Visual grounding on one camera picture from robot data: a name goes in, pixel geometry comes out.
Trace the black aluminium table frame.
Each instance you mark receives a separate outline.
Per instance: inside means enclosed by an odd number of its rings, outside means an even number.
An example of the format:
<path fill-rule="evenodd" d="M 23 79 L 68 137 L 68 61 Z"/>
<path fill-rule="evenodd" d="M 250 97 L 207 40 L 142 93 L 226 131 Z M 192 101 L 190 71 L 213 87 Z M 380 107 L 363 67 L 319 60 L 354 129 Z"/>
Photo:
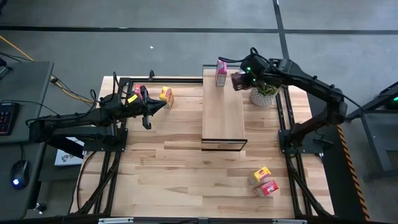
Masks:
<path fill-rule="evenodd" d="M 113 216 L 292 218 L 294 209 L 285 157 L 278 131 L 290 126 L 284 95 L 267 108 L 243 96 L 248 142 L 237 151 L 201 149 L 203 84 L 201 77 L 156 77 L 145 85 L 153 98 L 171 87 L 175 103 L 151 119 L 152 129 L 140 119 L 127 121 L 128 137 L 116 181 L 106 186 Z M 252 184 L 249 176 L 266 166 L 271 175 Z M 254 188 L 274 180 L 279 189 L 258 197 Z"/>

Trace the black computer mouse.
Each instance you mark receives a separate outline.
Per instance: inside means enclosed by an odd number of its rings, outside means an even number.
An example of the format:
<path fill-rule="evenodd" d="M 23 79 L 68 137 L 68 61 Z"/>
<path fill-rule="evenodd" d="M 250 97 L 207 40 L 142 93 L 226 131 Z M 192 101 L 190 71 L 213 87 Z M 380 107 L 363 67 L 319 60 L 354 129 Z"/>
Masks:
<path fill-rule="evenodd" d="M 29 184 L 29 161 L 19 160 L 11 168 L 10 181 L 16 190 L 21 190 Z"/>

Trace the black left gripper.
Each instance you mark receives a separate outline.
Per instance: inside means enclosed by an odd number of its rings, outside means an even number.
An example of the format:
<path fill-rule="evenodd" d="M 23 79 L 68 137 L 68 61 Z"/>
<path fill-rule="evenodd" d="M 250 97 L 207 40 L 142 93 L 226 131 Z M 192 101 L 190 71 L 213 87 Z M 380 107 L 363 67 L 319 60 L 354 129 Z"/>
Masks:
<path fill-rule="evenodd" d="M 162 109 L 167 102 L 162 100 L 155 100 L 148 97 L 147 89 L 141 85 L 142 100 L 133 91 L 132 95 L 127 97 L 127 102 L 124 106 L 125 117 L 136 118 L 142 116 L 142 125 L 145 129 L 151 129 L 152 125 L 149 121 L 149 116 L 153 116 Z"/>

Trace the purple Raisin Bran cereal box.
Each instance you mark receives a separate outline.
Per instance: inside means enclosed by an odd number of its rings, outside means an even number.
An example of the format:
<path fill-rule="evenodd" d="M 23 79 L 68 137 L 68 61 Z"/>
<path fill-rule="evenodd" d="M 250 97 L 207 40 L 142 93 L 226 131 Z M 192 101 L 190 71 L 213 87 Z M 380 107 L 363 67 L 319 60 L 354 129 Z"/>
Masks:
<path fill-rule="evenodd" d="M 248 75 L 237 75 L 237 73 L 232 73 L 230 77 L 235 91 L 239 91 L 244 87 L 251 87 L 251 79 Z"/>
<path fill-rule="evenodd" d="M 227 74 L 228 74 L 227 63 L 218 60 L 216 64 L 216 73 L 215 73 L 216 86 L 225 85 Z"/>

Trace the silver metal bracket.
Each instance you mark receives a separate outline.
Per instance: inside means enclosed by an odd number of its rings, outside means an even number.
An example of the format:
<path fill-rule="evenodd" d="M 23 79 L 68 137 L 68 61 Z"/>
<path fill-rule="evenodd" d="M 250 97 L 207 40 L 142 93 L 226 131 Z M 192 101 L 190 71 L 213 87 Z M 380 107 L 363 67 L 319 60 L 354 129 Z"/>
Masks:
<path fill-rule="evenodd" d="M 308 223 L 306 220 L 278 218 L 278 219 L 273 219 L 272 224 L 308 224 Z"/>
<path fill-rule="evenodd" d="M 98 224 L 133 224 L 133 217 L 111 217 L 111 218 L 100 218 Z"/>

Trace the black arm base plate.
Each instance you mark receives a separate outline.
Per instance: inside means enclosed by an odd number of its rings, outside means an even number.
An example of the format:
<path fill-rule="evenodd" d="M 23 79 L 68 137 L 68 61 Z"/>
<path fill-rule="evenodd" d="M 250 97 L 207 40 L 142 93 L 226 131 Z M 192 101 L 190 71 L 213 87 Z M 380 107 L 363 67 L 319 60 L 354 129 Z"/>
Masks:
<path fill-rule="evenodd" d="M 323 153 L 323 145 L 315 143 L 313 140 L 318 137 L 315 133 L 310 133 L 305 136 L 301 146 L 292 146 L 286 140 L 289 133 L 288 129 L 281 129 L 278 132 L 280 151 L 284 154 L 319 154 Z"/>
<path fill-rule="evenodd" d="M 84 151 L 93 152 L 124 152 L 126 149 L 128 129 L 118 128 L 115 137 L 103 138 L 99 137 L 93 140 L 84 140 Z"/>

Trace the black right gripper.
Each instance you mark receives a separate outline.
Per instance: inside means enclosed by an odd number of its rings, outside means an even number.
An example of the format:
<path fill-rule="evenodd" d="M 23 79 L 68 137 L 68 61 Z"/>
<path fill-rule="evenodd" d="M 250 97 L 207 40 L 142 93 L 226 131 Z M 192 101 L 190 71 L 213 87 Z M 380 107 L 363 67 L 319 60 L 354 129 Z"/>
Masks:
<path fill-rule="evenodd" d="M 248 75 L 251 79 L 251 87 L 241 88 L 240 91 L 246 91 L 254 87 L 264 86 L 264 69 L 266 68 L 266 62 L 257 54 L 248 55 L 241 62 L 241 70 L 237 72 L 237 75 Z"/>

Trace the wooden shelf with black frame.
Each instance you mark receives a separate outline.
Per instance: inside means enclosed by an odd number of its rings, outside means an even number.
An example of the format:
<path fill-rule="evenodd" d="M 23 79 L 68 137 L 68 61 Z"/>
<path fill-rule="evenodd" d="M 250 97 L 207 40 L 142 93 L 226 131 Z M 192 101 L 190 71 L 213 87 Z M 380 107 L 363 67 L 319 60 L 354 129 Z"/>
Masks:
<path fill-rule="evenodd" d="M 244 127 L 243 96 L 233 89 L 227 72 L 224 86 L 216 86 L 215 68 L 203 70 L 203 151 L 241 151 L 248 142 Z"/>

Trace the grey desk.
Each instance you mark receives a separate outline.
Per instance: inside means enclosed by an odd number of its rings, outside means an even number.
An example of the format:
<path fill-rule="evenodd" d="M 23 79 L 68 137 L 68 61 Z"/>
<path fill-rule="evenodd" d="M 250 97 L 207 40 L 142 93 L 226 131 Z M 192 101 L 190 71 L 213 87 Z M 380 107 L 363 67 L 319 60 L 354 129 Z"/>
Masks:
<path fill-rule="evenodd" d="M 28 119 L 37 118 L 41 112 L 52 62 L 10 63 L 12 68 L 0 79 L 0 102 L 16 100 L 19 112 L 10 136 L 0 136 L 0 221 L 18 220 L 33 206 L 35 181 L 45 151 L 44 143 L 29 142 Z M 12 187 L 11 168 L 20 159 L 29 161 L 29 184 L 22 190 Z"/>

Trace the black mat with hazard stripes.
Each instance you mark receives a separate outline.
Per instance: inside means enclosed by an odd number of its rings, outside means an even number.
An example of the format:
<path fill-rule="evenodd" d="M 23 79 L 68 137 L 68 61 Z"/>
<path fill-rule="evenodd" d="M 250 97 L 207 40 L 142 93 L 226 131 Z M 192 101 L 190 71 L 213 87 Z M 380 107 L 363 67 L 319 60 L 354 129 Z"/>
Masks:
<path fill-rule="evenodd" d="M 324 153 L 323 165 L 335 215 L 342 219 L 369 221 L 370 216 L 340 125 L 318 130 L 333 143 Z"/>

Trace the white box with black print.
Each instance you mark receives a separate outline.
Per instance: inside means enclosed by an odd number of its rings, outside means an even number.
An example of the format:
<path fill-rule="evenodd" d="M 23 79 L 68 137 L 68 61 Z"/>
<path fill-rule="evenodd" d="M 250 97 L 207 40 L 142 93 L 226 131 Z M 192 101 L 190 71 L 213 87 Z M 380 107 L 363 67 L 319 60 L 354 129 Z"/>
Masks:
<path fill-rule="evenodd" d="M 77 166 L 77 165 L 82 165 L 83 159 L 73 156 L 71 154 L 66 153 L 65 151 L 58 149 L 56 156 L 55 156 L 55 162 L 54 166 Z"/>

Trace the black keyboard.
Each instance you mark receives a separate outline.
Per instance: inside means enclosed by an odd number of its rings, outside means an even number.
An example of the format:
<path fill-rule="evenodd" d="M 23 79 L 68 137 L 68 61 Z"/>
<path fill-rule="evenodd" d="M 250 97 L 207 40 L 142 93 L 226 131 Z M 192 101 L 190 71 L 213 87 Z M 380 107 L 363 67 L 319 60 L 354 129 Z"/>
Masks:
<path fill-rule="evenodd" d="M 0 136 L 10 136 L 19 112 L 18 103 L 0 104 Z"/>

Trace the yellow Corn Pops cereal box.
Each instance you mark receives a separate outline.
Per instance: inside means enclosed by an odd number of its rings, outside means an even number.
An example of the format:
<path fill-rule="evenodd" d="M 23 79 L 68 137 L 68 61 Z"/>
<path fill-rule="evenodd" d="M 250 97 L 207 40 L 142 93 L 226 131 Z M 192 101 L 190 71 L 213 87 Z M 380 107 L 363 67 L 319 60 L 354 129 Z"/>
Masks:
<path fill-rule="evenodd" d="M 259 170 L 253 172 L 249 176 L 249 181 L 252 184 L 258 184 L 258 183 L 261 183 L 264 179 L 266 179 L 270 175 L 271 175 L 270 170 L 266 166 L 264 166 L 264 167 L 260 168 Z"/>
<path fill-rule="evenodd" d="M 171 109 L 174 104 L 174 94 L 172 93 L 172 89 L 167 86 L 163 86 L 159 95 L 159 99 L 166 102 L 166 108 Z"/>

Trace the black neighbouring table frame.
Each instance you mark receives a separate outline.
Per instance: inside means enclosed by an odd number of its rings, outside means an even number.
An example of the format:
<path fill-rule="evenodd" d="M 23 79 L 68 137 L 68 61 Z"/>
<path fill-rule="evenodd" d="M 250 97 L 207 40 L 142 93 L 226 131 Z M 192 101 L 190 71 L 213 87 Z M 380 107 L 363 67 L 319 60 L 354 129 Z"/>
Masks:
<path fill-rule="evenodd" d="M 351 112 L 347 122 L 359 118 L 377 169 L 365 175 L 365 181 L 398 177 L 398 166 L 394 167 L 388 154 L 398 153 L 398 82 L 382 90 L 373 100 Z"/>

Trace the green plant in woven pot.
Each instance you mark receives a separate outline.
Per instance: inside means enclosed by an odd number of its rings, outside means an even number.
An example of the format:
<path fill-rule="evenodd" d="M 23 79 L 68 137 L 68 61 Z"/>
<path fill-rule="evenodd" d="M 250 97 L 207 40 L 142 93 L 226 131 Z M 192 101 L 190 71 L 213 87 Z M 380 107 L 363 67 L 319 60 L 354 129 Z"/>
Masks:
<path fill-rule="evenodd" d="M 249 100 L 258 107 L 266 107 L 272 104 L 279 89 L 272 85 L 264 85 L 251 89 Z"/>

